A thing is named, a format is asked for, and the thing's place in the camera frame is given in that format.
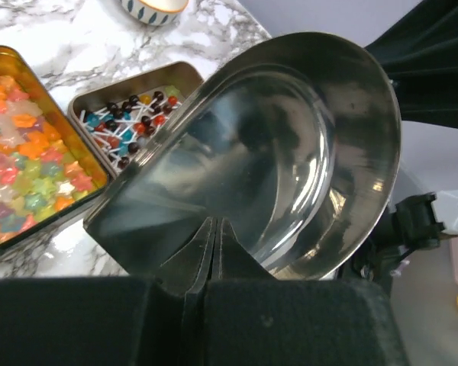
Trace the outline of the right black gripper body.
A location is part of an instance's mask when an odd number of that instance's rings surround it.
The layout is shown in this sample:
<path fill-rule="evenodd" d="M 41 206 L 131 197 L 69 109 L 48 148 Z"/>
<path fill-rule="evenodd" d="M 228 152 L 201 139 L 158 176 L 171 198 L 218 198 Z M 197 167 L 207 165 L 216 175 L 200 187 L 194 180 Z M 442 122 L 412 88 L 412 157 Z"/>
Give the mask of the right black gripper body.
<path fill-rule="evenodd" d="M 408 256 L 436 249 L 447 235 L 433 209 L 435 193 L 412 195 L 386 208 L 362 245 L 337 271 L 338 278 L 391 284 L 408 265 Z"/>

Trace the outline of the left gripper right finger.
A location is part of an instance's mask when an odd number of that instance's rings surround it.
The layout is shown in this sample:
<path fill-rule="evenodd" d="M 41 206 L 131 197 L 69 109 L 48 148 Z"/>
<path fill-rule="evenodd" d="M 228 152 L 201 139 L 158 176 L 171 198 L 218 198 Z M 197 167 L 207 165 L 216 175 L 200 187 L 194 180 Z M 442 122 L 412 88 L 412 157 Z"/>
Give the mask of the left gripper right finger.
<path fill-rule="evenodd" d="M 360 279 L 279 281 L 220 219 L 204 302 L 207 365 L 406 365 L 390 302 Z"/>

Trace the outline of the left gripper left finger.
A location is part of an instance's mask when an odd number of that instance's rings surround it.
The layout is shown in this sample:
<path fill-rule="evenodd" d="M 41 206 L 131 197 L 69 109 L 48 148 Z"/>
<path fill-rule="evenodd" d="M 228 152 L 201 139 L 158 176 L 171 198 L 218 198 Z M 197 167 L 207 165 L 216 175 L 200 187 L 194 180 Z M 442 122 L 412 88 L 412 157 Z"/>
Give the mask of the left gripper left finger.
<path fill-rule="evenodd" d="M 0 365 L 200 365 L 208 218 L 147 278 L 0 280 Z"/>

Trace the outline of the metal scoop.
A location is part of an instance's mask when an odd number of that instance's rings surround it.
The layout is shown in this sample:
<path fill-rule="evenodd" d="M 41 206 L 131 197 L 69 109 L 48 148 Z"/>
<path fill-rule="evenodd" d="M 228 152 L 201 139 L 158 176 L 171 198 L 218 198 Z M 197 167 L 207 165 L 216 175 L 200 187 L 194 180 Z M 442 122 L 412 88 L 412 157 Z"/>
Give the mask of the metal scoop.
<path fill-rule="evenodd" d="M 85 231 L 126 271 L 166 261 L 207 217 L 278 279 L 342 265 L 386 209 L 401 117 L 362 47 L 322 33 L 264 41 L 198 87 L 107 187 Z"/>

